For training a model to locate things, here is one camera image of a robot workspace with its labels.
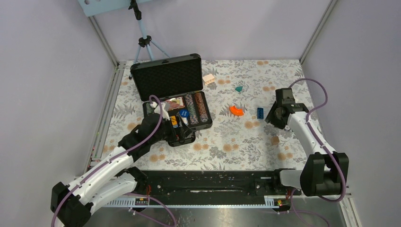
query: camera tripod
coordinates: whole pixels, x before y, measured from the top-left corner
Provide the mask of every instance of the camera tripod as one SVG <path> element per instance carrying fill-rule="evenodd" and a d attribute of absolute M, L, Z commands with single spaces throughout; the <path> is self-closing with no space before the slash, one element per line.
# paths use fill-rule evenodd
<path fill-rule="evenodd" d="M 138 61 L 139 52 L 140 52 L 142 47 L 143 48 L 146 47 L 146 49 L 148 51 L 148 54 L 149 54 L 149 58 L 150 58 L 151 61 L 153 61 L 155 59 L 155 57 L 153 56 L 152 50 L 150 48 L 150 43 L 152 43 L 163 54 L 165 54 L 168 58 L 170 58 L 170 56 L 163 50 L 163 48 L 156 41 L 152 40 L 152 37 L 146 33 L 146 29 L 145 29 L 145 26 L 143 25 L 143 21 L 142 21 L 142 12 L 138 8 L 137 1 L 136 0 L 131 0 L 130 7 L 128 9 L 133 9 L 134 10 L 135 18 L 138 21 L 140 32 L 142 33 L 142 37 L 139 38 L 139 43 L 138 43 L 139 46 L 138 46 L 138 49 L 137 49 L 137 54 L 135 56 L 134 64 L 137 63 L 137 61 Z"/>

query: open case lid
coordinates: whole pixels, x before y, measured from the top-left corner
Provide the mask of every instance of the open case lid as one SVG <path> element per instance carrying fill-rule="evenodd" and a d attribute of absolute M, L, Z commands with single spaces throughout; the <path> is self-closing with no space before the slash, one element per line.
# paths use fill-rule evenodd
<path fill-rule="evenodd" d="M 133 64 L 131 75 L 142 101 L 149 95 L 167 98 L 203 89 L 201 57 L 196 53 Z"/>

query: gray wall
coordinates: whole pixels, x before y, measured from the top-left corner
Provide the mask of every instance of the gray wall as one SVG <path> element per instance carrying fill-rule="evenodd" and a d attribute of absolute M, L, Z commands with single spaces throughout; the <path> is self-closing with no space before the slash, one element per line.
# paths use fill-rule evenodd
<path fill-rule="evenodd" d="M 112 71 L 77 1 L 2 1 L 1 226 L 50 226 L 51 189 L 82 174 Z"/>
<path fill-rule="evenodd" d="M 349 186 L 364 227 L 399 226 L 401 1 L 340 0 L 304 64 L 329 102 L 327 140 L 349 156 Z M 316 103 L 323 100 L 312 86 Z"/>
<path fill-rule="evenodd" d="M 152 36 L 172 56 L 298 59 L 330 0 L 153 0 L 139 5 Z M 141 33 L 134 12 L 96 16 L 119 60 L 134 59 Z M 157 58 L 163 55 L 156 48 Z M 149 59 L 142 49 L 140 58 Z"/>

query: table surface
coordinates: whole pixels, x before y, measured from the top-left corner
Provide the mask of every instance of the table surface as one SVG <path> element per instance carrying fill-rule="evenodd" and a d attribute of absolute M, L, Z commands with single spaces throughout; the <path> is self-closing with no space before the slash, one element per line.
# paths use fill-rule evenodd
<path fill-rule="evenodd" d="M 127 62 L 102 157 L 143 119 L 142 101 L 133 80 L 129 80 Z M 142 170 L 274 170 L 302 169 L 305 152 L 291 130 L 280 130 L 256 118 L 258 107 L 264 118 L 275 101 L 275 89 L 288 87 L 304 77 L 298 60 L 202 61 L 203 75 L 212 73 L 216 82 L 203 87 L 213 119 L 213 126 L 196 133 L 195 142 L 170 147 L 164 142 L 134 165 Z M 243 86 L 238 93 L 234 90 Z M 296 101 L 313 107 L 304 81 L 293 86 Z M 244 110 L 244 116 L 233 116 L 228 107 Z M 312 120 L 320 130 L 317 116 Z"/>

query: metal floor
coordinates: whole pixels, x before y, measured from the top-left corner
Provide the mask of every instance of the metal floor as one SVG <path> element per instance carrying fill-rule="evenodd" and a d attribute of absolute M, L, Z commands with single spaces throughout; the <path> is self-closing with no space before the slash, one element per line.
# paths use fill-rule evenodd
<path fill-rule="evenodd" d="M 338 203 L 326 202 L 320 198 L 294 198 L 297 210 L 317 212 L 328 219 L 333 227 L 346 227 Z M 171 209 L 178 222 L 178 227 L 305 227 L 306 225 L 294 214 L 272 214 L 271 209 L 227 209 L 227 208 L 180 208 Z M 143 211 L 166 224 L 173 224 L 168 213 L 162 208 L 148 208 Z M 325 227 L 327 224 L 315 215 L 301 214 L 309 224 Z M 159 227 L 160 225 L 132 215 L 126 208 L 101 208 L 85 227 Z"/>

